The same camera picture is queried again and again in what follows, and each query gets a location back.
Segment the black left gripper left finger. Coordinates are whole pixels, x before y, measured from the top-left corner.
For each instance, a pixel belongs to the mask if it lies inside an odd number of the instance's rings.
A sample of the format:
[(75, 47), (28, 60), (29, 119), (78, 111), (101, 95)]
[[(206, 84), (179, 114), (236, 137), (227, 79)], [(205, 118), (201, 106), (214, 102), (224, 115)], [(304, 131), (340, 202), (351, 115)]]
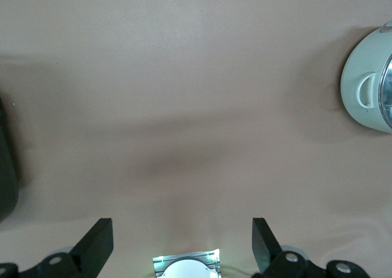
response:
[(113, 221), (101, 218), (70, 252), (49, 255), (25, 271), (15, 263), (2, 263), (1, 277), (97, 277), (112, 252)]

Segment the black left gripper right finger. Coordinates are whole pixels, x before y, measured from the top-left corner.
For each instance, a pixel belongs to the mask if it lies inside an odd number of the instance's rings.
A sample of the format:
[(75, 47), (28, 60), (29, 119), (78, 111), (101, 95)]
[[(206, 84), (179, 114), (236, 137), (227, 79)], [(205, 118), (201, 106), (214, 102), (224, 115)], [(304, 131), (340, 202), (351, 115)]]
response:
[(252, 219), (252, 251), (258, 266), (254, 277), (369, 277), (350, 261), (331, 260), (321, 268), (292, 250), (283, 250), (264, 218)]

